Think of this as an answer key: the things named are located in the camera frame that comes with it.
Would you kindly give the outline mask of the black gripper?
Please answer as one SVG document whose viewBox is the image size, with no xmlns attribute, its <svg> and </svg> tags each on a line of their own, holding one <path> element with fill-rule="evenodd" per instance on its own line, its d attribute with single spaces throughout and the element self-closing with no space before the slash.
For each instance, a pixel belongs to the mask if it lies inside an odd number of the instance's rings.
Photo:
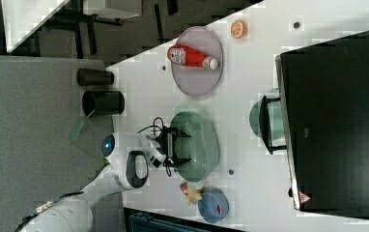
<svg viewBox="0 0 369 232">
<path fill-rule="evenodd" d="M 158 137 L 158 142 L 164 152 L 164 155 L 166 156 L 165 163 L 167 166 L 181 166 L 191 161 L 191 159 L 173 159 L 175 135 L 178 137 L 191 137 L 183 130 L 173 130 L 167 127 L 162 128 L 162 131 Z"/>
</svg>

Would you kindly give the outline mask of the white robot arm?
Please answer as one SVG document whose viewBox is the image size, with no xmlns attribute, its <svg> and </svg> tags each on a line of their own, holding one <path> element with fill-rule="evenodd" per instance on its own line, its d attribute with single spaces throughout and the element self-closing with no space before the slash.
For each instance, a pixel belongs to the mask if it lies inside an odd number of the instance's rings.
<svg viewBox="0 0 369 232">
<path fill-rule="evenodd" d="M 25 217 L 14 232 L 88 232 L 93 224 L 92 208 L 102 198 L 148 181 L 149 171 L 165 161 L 172 162 L 175 140 L 189 134 L 163 128 L 160 134 L 114 132 L 102 142 L 108 164 L 84 188 L 48 201 Z"/>
</svg>

